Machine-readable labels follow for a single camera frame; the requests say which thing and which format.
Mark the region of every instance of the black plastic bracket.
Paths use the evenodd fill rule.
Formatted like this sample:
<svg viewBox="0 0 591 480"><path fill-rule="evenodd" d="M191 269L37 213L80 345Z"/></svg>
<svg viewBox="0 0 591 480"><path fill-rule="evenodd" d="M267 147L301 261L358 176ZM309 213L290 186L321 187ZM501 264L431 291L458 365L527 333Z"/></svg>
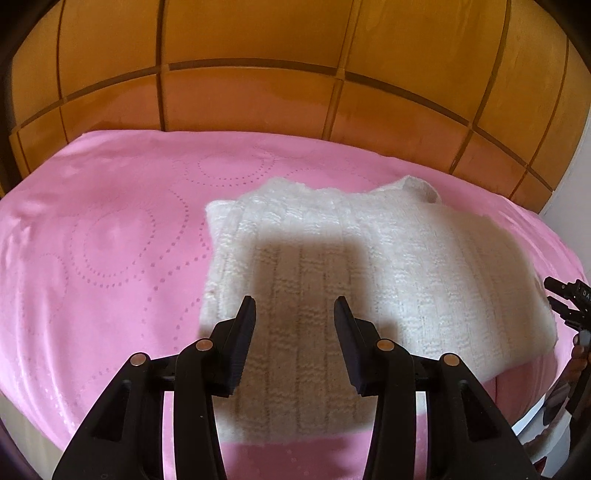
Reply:
<svg viewBox="0 0 591 480"><path fill-rule="evenodd" d="M554 297L548 297L550 307L564 320L566 326L578 331L576 344L584 349L584 355L588 356L591 349L591 288L577 280L574 283L562 283L553 277L544 280L546 290L555 295L569 300L577 307L574 310ZM573 416L574 420L581 418L591 400L591 365L588 365L576 383L571 388L565 388L565 382L558 382L552 392L548 395L544 405L544 424L549 424L560 410L564 400L568 398L566 410Z"/></svg>
<svg viewBox="0 0 591 480"><path fill-rule="evenodd" d="M178 355L129 357L78 428L53 480L163 480L165 391L175 392L177 479L225 480L212 395L228 397L238 386L255 321L255 302L245 297L235 319Z"/></svg>
<svg viewBox="0 0 591 480"><path fill-rule="evenodd" d="M362 396L378 396L363 480L413 479L417 391L427 393L428 479L539 478L511 426L457 355L411 355L381 339L373 323L356 319L344 297L335 302L335 327L351 384Z"/></svg>

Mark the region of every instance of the mattress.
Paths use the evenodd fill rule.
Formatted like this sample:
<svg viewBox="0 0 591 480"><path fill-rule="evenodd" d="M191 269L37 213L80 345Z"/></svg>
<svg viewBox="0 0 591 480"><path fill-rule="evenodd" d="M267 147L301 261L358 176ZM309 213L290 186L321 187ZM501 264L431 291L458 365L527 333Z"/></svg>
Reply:
<svg viewBox="0 0 591 480"><path fill-rule="evenodd" d="M519 434L541 408L543 398L513 425L515 434ZM51 476L60 461L62 450L45 437L27 418L18 411L0 392L0 420L7 428L16 446L27 459L42 480L51 480Z"/></svg>
<svg viewBox="0 0 591 480"><path fill-rule="evenodd" d="M576 256L537 217L455 177L358 148L238 132L93 132L0 202L0 390L64 449L112 375L136 351L177 353L197 336L211 243L204 206L281 176L361 192L405 175L447 205L509 230L539 275L584 278ZM554 352L485 385L515 423L570 358L557 321ZM426 455L419 418L417 459ZM222 445L230 479L360 478L370 432L286 445ZM164 463L174 477L170 402Z"/></svg>

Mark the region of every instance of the white folded towel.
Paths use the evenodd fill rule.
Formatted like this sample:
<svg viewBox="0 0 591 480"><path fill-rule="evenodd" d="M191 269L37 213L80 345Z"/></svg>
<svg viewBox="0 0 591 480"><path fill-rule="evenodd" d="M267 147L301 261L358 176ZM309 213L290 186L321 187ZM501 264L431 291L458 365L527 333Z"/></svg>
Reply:
<svg viewBox="0 0 591 480"><path fill-rule="evenodd" d="M210 203L207 221L215 254L200 335L244 295L257 310L242 382L214 400L223 442L371 428L375 399L350 385L335 332L340 295L382 337L430 358L455 352L481 381L556 342L543 285L510 234L444 206L422 180L347 194L272 179Z"/></svg>

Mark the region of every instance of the panel groove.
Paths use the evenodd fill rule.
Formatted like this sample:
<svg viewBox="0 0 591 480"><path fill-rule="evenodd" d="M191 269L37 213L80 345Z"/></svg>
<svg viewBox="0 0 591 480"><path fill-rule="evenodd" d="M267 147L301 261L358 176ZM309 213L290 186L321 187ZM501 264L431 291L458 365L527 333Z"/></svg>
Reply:
<svg viewBox="0 0 591 480"><path fill-rule="evenodd" d="M479 134L481 137L486 138L494 146L498 147L500 150L502 150L503 152L505 152L507 155L509 155L511 158L513 158L513 160L515 160L522 167L526 167L527 166L527 163L517 153L515 153L514 151L512 151L506 145L503 145L501 142L499 142L492 135L489 135L488 133L486 133L482 128L480 128L480 127L474 127L474 131L477 134Z"/></svg>
<svg viewBox="0 0 591 480"><path fill-rule="evenodd" d="M521 176L521 179L517 182L517 185L515 185L515 188L513 189L513 192L511 192L511 195L509 195L509 200L513 199L513 195L515 195L515 192L517 191L517 189L519 187L521 187L521 184L523 183L525 176L527 175L527 168L525 169L525 171L523 172L523 175Z"/></svg>
<svg viewBox="0 0 591 480"><path fill-rule="evenodd" d="M554 189L553 189L553 188L552 188L550 185L548 185L548 183L547 183L547 182L546 182L546 181L545 181L545 180L544 180L542 177L540 177L540 174L539 174L539 173L537 173L535 170L531 169L531 168L528 166L528 167L527 167L527 171L528 171L529 173L531 173L531 174L532 174L532 175L533 175L535 178L537 178L537 179L540 181L540 183L541 183L542 185L544 185L544 187L546 187L546 188L547 188L549 191L551 191L551 192L553 192L553 191L554 191Z"/></svg>
<svg viewBox="0 0 591 480"><path fill-rule="evenodd" d="M510 199L527 210L539 213L551 197L552 190L529 172L523 177L520 186L511 194Z"/></svg>
<svg viewBox="0 0 591 480"><path fill-rule="evenodd" d="M361 2L363 0L353 0L351 4L351 11L349 13L349 20L347 21L347 29L345 30L345 38L343 39L343 46L340 49L339 64L335 73L335 83L333 91L330 95L330 103L328 111L326 112L326 120L324 121L324 128L322 129L322 140L330 140L332 129L335 124L336 112L339 109L340 94L343 91L345 84L345 67L353 44L353 37L355 36L355 29L357 28L357 20L359 19L359 11L361 10Z"/></svg>
<svg viewBox="0 0 591 480"><path fill-rule="evenodd" d="M68 0L60 30L63 96L156 66L161 0Z"/></svg>
<svg viewBox="0 0 591 480"><path fill-rule="evenodd" d="M459 177L485 190L509 198L521 180L525 165L517 162L499 145L474 131L455 171Z"/></svg>
<svg viewBox="0 0 591 480"><path fill-rule="evenodd" d="M548 134L531 168L558 188L581 142L589 105L591 76L572 43L564 86Z"/></svg>
<svg viewBox="0 0 591 480"><path fill-rule="evenodd" d="M321 138L335 78L289 69L163 73L168 131L259 131Z"/></svg>
<svg viewBox="0 0 591 480"><path fill-rule="evenodd" d="M447 172L467 131L417 102L345 81L330 139Z"/></svg>
<svg viewBox="0 0 591 480"><path fill-rule="evenodd" d="M117 83L61 106L69 141L93 130L160 130L156 75Z"/></svg>
<svg viewBox="0 0 591 480"><path fill-rule="evenodd" d="M322 140L330 140L330 136L332 135L332 129L335 124L336 119L336 111L339 108L340 102L340 94L343 91L344 81L340 79L335 79L335 84L333 85L333 91L330 95L330 103L328 111L326 112L326 120L324 121L324 128L322 130Z"/></svg>
<svg viewBox="0 0 591 480"><path fill-rule="evenodd" d="M437 113L440 113L448 118L451 118L452 120L455 120L456 122L464 125L465 127L467 127L470 124L468 120L462 118L457 113L454 113L451 110L442 107L438 103L432 102L431 100L426 99L425 97L421 97L420 95L409 92L408 90L405 90L403 88L390 85L389 83L382 82L380 80L359 75L358 73L345 72L345 79L353 83L359 83L360 85L365 85L367 87L382 90L386 93L393 93L394 95L402 97L406 100L410 100L412 102L418 103L419 105L426 106L431 110L435 110Z"/></svg>
<svg viewBox="0 0 591 480"><path fill-rule="evenodd" d="M158 73L156 74L156 94L158 98L158 117L160 119L160 130L166 131L164 122L164 103L162 100L162 30L164 25L164 7L166 0L160 0L158 5L158 17L156 20L156 66Z"/></svg>
<svg viewBox="0 0 591 480"><path fill-rule="evenodd" d="M22 153L30 172L68 144L60 108L54 108L19 130Z"/></svg>
<svg viewBox="0 0 591 480"><path fill-rule="evenodd" d="M322 75L335 76L337 69L324 65L302 63L292 60L274 59L206 59L177 61L168 64L170 70L198 69L205 67L260 67L267 69L288 69L301 72L320 73Z"/></svg>
<svg viewBox="0 0 591 480"><path fill-rule="evenodd" d="M476 115L474 115L474 119L472 120L472 124L477 125L478 120L480 120L482 116L482 112L484 111L484 107L486 106L486 102L488 101L492 87L495 84L496 76L499 73L499 68L501 66L501 62L503 61L503 53L505 52L505 46L507 44L507 32L509 31L509 22L511 20L511 0L507 0L507 6L505 9L505 21L503 23L503 31L501 32L501 39L499 40L499 50L496 53L495 62L492 65L491 70L491 77L486 84L486 89L484 94L482 95L482 100L480 101L480 105L478 106L478 110L476 111Z"/></svg>
<svg viewBox="0 0 591 480"><path fill-rule="evenodd" d="M552 114L550 115L550 119L548 120L548 125L546 125L546 130L544 130L544 134L542 135L542 138L540 138L540 143L538 143L538 147L535 149L534 154L531 156L531 160L528 164L528 166L530 166L535 158L538 156L538 153L540 152L540 148L542 148L542 145L544 144L544 140L546 139L546 136L548 135L548 131L550 131L550 127L552 126L552 121L554 120L554 116L556 115L556 110L558 110L558 103L560 102L560 97L562 97L562 90L564 88L564 80L566 79L566 69L567 66L569 65L569 39L566 39L566 54L564 55L564 71L562 73L562 80L560 81L560 88L558 89L558 96L556 97L556 102L554 104L554 108L552 110Z"/></svg>
<svg viewBox="0 0 591 480"><path fill-rule="evenodd" d="M57 108L64 104L64 99L58 100L57 102L53 102L51 105L47 105L44 109L39 110L35 115L27 118L21 125L17 125L16 128L12 130L12 133L18 132L21 128L26 127L31 122L37 120L40 116L45 115L47 112L52 111L54 108Z"/></svg>
<svg viewBox="0 0 591 480"><path fill-rule="evenodd" d="M63 2L54 1L50 6L23 39L9 65L6 80L10 83L4 85L12 97L8 102L15 117L11 126L19 125L61 98L56 57Z"/></svg>
<svg viewBox="0 0 591 480"><path fill-rule="evenodd" d="M466 147L468 146L468 143L470 143L470 139L472 138L473 133L474 133L474 130L472 130L472 129L469 129L468 132L466 132L466 136L464 138L464 141L460 145L460 149L457 151L456 157L453 159L452 166L449 167L449 174L450 175L453 175L453 172L456 169L457 164L460 163L460 159L462 158L462 155L466 151Z"/></svg>
<svg viewBox="0 0 591 480"><path fill-rule="evenodd" d="M149 67L147 69L136 70L135 72L128 72L122 75L117 75L117 77L113 77L106 80L101 80L98 83L93 85L89 85L77 92L71 93L64 97L64 102L69 102L70 100L75 100L80 98L88 93L92 93L96 90L100 90L101 88L110 87L111 85L115 85L117 83L126 82L127 80L133 80L140 77L147 77L148 75L154 75L160 71L160 67Z"/></svg>
<svg viewBox="0 0 591 480"><path fill-rule="evenodd" d="M61 112L61 108L59 109L59 111L60 111L61 129L62 129L62 130L63 130L63 132L64 132L64 138L66 139L66 142L67 142L67 143L70 143L70 140L68 139L68 135L67 135L67 133L66 133L66 126L65 126L65 124L64 124L64 116L63 116L63 114L62 114L62 112Z"/></svg>
<svg viewBox="0 0 591 480"><path fill-rule="evenodd" d="M357 21L359 20L359 12L361 11L361 3L363 0L353 0L351 4L351 12L349 14L349 21L347 23L347 30L345 30L345 39L343 40L343 47L339 56L339 68L344 69L349 60L349 53L351 52L351 45L357 29Z"/></svg>
<svg viewBox="0 0 591 480"><path fill-rule="evenodd" d="M25 166L27 168L27 171L29 172L29 174L31 173L31 167L29 166L29 162L27 161L27 158L25 156L25 150L22 147L22 142L21 142L21 136L19 134L17 134L17 141L18 141L18 148L21 149L21 155L22 155L22 159L25 161Z"/></svg>
<svg viewBox="0 0 591 480"><path fill-rule="evenodd" d="M17 114L14 111L14 98L12 97L12 61L10 67L6 70L3 80L0 78L0 90L4 89L4 111L6 118L6 126L10 134L13 134L17 124Z"/></svg>
<svg viewBox="0 0 591 480"><path fill-rule="evenodd" d="M531 0L512 0L501 65L478 127L530 162L552 114L566 36Z"/></svg>
<svg viewBox="0 0 591 480"><path fill-rule="evenodd" d="M63 98L61 91L61 80L60 80L60 37L61 37L61 19L64 16L64 8L66 6L66 0L61 2L60 19L57 21L57 41L56 41L56 72L57 72L57 94L60 99Z"/></svg>

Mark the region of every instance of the white wall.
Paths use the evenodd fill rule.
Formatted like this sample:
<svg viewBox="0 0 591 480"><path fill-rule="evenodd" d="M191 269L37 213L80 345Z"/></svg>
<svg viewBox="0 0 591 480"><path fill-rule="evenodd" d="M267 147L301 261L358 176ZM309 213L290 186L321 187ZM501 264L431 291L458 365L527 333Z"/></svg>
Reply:
<svg viewBox="0 0 591 480"><path fill-rule="evenodd" d="M579 256L591 280L591 111L573 161L540 215Z"/></svg>

